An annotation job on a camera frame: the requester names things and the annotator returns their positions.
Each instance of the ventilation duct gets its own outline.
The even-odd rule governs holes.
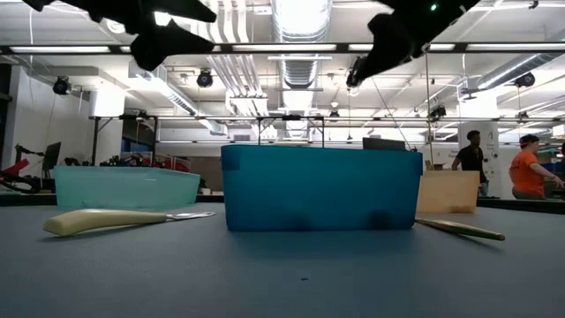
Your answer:
[[[561,30],[556,35],[548,39],[549,42],[565,42],[565,30]],[[506,64],[496,68],[494,71],[489,72],[476,79],[468,79],[469,88],[464,88],[461,86],[462,80],[455,79],[454,82],[450,83],[450,86],[444,87],[440,92],[431,96],[433,102],[440,102],[445,98],[457,94],[459,97],[463,97],[468,93],[474,93],[478,90],[489,90],[496,88],[500,85],[506,84],[512,80],[525,75],[528,72],[535,70],[536,68],[555,60],[560,57],[563,53],[535,53],[535,54],[522,54],[518,57],[513,58]],[[427,100],[424,100],[421,104],[416,107],[419,109],[422,105],[426,104]]]
[[[565,42],[565,30],[561,30],[559,33],[549,38],[548,41]],[[562,54],[563,53],[522,54],[494,71],[480,77],[477,80],[477,88],[487,90],[498,87],[519,78],[527,72],[531,72],[543,64],[555,60]]]
[[[273,28],[277,42],[324,42],[328,35],[332,0],[271,0]],[[301,54],[316,57],[316,54]],[[282,88],[313,88],[320,61],[289,61],[279,64]],[[287,110],[304,114],[312,105],[311,91],[283,91]],[[288,122],[291,137],[303,137],[305,122]]]
[[[130,62],[129,67],[129,77],[139,78],[147,81],[147,84],[156,92],[161,93],[169,101],[178,106],[181,110],[184,110],[187,114],[195,116],[206,116],[207,114],[203,112],[198,112],[194,102],[185,96],[177,87],[167,83],[167,70],[159,65],[152,72],[146,72],[141,70],[135,61]],[[227,135],[228,127],[226,125],[218,124],[211,120],[200,120],[202,125],[204,125],[211,134],[213,135]]]

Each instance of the translucent plastic bin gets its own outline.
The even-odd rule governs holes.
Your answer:
[[[422,154],[231,145],[222,172],[232,231],[409,229]]]
[[[196,201],[200,176],[134,167],[55,168],[56,201],[63,208],[179,208]]]

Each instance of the knife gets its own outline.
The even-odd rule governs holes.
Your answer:
[[[45,221],[43,229],[56,235],[69,236],[108,226],[163,223],[167,220],[180,221],[213,215],[215,215],[214,212],[167,215],[164,213],[90,208],[51,217]]]

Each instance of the orange shirt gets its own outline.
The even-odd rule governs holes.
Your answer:
[[[537,162],[538,158],[529,151],[522,151],[514,157],[510,166],[514,189],[544,196],[544,178],[530,168],[530,164]]]

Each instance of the knife handle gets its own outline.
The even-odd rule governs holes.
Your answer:
[[[45,222],[43,229],[56,235],[68,236],[107,226],[161,223],[166,220],[167,215],[163,213],[83,209],[51,217]]]

